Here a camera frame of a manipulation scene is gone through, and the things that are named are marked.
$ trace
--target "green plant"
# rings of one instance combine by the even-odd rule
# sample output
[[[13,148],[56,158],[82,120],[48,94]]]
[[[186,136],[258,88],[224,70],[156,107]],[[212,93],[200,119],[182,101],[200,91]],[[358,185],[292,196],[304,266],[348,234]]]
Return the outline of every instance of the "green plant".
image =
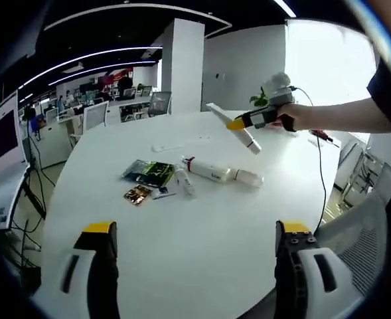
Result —
[[[258,96],[252,96],[250,98],[250,103],[253,103],[254,106],[267,106],[269,104],[269,98],[266,96],[264,90],[262,87],[260,87],[260,94]]]

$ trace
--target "human arm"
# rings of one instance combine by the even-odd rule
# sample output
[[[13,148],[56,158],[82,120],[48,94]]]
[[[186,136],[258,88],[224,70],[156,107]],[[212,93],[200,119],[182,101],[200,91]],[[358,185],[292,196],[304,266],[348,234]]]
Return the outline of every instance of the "human arm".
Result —
[[[369,82],[371,98],[331,106],[286,104],[278,115],[295,119],[296,130],[334,130],[348,132],[391,132],[391,73],[380,61]]]
[[[278,111],[282,114],[294,118],[295,130],[391,132],[391,122],[371,98],[330,106],[286,104]]]

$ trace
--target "black sleeve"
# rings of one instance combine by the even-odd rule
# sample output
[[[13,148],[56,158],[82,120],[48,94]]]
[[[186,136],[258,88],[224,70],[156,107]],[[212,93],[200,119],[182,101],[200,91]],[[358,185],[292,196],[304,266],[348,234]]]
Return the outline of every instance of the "black sleeve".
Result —
[[[391,122],[391,73],[382,60],[369,82],[368,91],[375,104]]]

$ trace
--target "white container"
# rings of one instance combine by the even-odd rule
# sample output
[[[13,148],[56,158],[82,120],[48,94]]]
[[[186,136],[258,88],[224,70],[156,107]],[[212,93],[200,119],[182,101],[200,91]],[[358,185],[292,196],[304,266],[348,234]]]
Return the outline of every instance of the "white container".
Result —
[[[178,164],[175,164],[174,167],[175,167],[175,175],[178,184],[182,186],[186,194],[190,196],[194,196],[195,188],[194,185],[191,183],[191,180],[189,179],[186,171],[183,168],[181,168],[180,165]]]
[[[229,167],[216,167],[202,161],[198,161],[194,157],[182,157],[182,162],[186,165],[189,172],[211,179],[218,183],[226,183],[230,177]]]
[[[251,171],[246,171],[244,169],[233,168],[230,170],[230,178],[254,187],[261,187],[264,181],[263,176],[252,173]]]

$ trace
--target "human hand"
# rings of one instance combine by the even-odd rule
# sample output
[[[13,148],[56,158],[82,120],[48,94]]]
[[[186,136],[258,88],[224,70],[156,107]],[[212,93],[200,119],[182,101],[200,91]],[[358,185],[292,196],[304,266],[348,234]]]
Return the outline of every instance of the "human hand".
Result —
[[[294,130],[306,130],[309,128],[309,118],[312,111],[311,106],[301,104],[284,104],[277,111],[278,119],[275,122],[269,124],[269,126],[282,127],[282,121],[279,119],[281,115],[288,115],[294,119]]]

